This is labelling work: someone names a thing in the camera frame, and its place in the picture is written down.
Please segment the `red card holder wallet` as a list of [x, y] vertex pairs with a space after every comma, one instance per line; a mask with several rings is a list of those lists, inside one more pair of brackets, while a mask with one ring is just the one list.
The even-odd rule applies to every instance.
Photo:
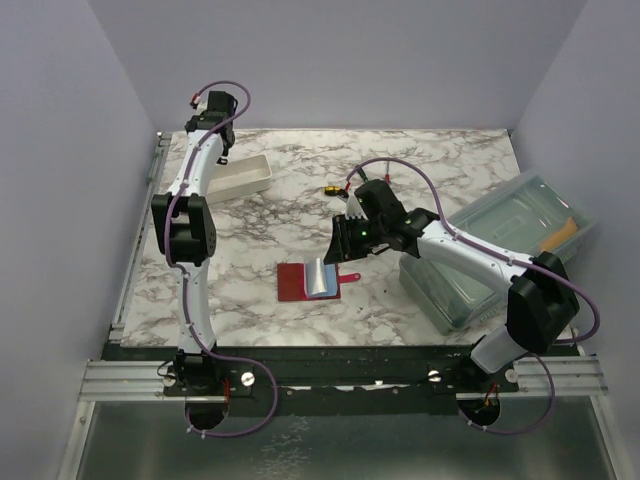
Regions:
[[361, 279], [360, 273], [341, 275], [338, 266], [319, 258], [307, 263], [280, 263], [276, 269], [279, 302], [341, 298], [341, 286]]

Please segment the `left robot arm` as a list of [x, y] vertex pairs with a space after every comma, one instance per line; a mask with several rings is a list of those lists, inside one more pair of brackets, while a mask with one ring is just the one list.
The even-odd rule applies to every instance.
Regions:
[[237, 100], [211, 91], [204, 110], [185, 125], [187, 151], [175, 180], [151, 200], [160, 252], [175, 275], [179, 290], [180, 334], [173, 361], [176, 385], [201, 395], [214, 393], [222, 372], [210, 356], [216, 347], [208, 307], [207, 274], [217, 233], [206, 193], [217, 166], [226, 162], [235, 142]]

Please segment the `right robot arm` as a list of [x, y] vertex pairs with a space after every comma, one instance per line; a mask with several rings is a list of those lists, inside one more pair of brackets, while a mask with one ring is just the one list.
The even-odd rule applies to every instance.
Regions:
[[350, 195], [344, 213], [331, 220], [324, 257], [340, 264], [394, 250], [454, 268], [500, 293], [507, 302], [505, 323], [482, 337], [460, 367], [460, 379], [480, 392], [497, 371], [524, 354], [542, 355], [579, 311], [562, 261], [496, 246], [454, 230], [443, 216], [424, 208], [406, 210], [391, 187], [372, 180]]

